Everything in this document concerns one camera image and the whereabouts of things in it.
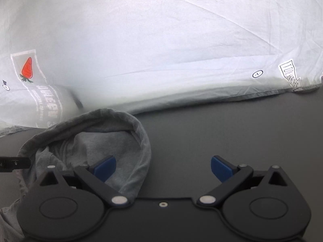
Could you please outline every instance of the white fabric backdrop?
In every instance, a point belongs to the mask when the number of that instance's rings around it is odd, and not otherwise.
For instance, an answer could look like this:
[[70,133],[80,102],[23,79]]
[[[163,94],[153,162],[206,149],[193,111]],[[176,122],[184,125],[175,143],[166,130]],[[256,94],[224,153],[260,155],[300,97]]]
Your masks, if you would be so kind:
[[323,0],[0,0],[0,120],[48,127],[75,98],[134,114],[318,87],[322,14]]

